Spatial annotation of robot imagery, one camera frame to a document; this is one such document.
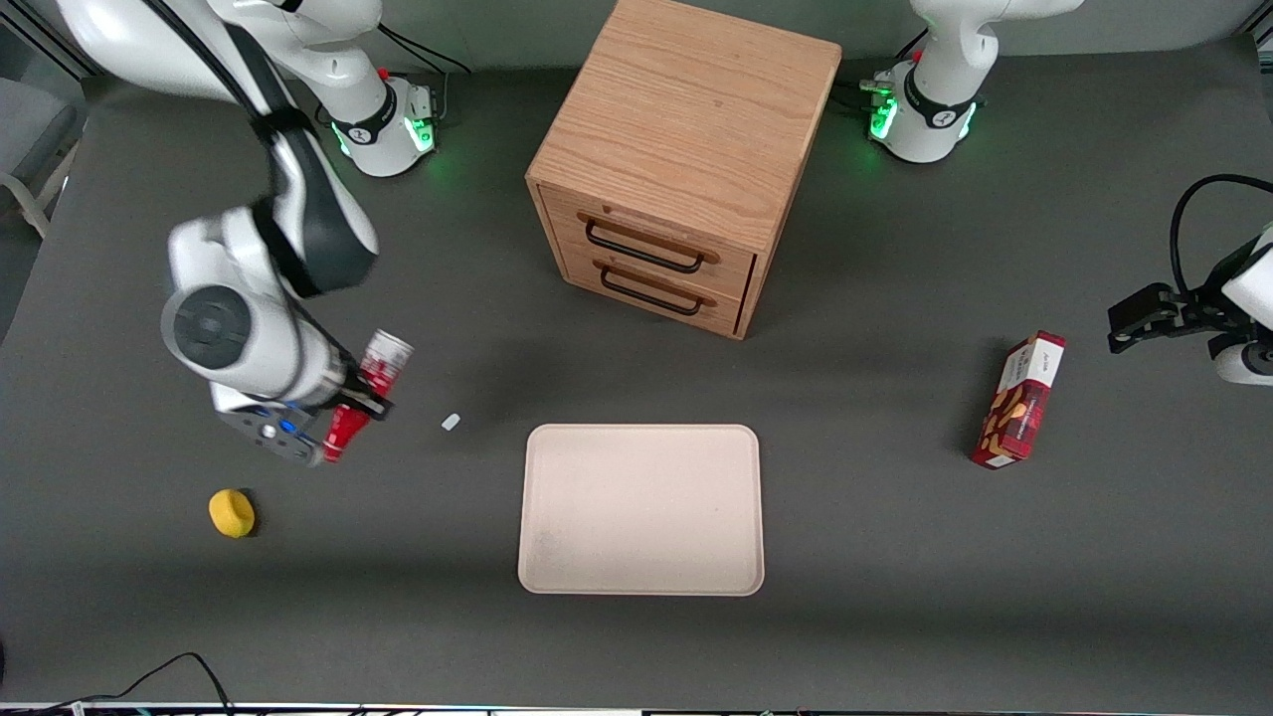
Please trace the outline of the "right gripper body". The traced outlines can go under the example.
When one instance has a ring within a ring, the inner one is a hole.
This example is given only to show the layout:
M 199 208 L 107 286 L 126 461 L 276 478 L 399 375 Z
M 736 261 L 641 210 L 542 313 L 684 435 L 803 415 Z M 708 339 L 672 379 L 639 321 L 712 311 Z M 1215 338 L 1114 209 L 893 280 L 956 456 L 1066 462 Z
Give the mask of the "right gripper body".
M 321 375 L 317 387 L 306 394 L 306 396 L 303 397 L 303 410 L 311 414 L 318 414 L 321 412 L 332 412 L 332 409 L 339 405 L 340 392 L 364 392 L 364 391 L 344 391 L 342 381 L 344 381 L 342 361 L 328 364 L 327 368 Z

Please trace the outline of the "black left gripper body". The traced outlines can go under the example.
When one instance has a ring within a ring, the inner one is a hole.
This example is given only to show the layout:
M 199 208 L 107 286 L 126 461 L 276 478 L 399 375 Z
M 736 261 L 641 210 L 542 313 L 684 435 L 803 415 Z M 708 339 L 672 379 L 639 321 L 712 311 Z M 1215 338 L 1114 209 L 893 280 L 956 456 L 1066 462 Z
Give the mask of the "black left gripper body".
M 1178 294 L 1186 302 L 1186 321 L 1189 326 L 1203 326 L 1217 333 L 1250 341 L 1256 333 L 1254 322 L 1245 310 L 1241 310 L 1223 294 L 1223 287 L 1244 268 L 1256 246 L 1256 240 L 1249 240 L 1235 248 L 1227 257 L 1211 268 L 1204 282 L 1189 288 L 1183 279 L 1183 259 L 1179 241 L 1174 240 L 1174 280 L 1178 282 Z

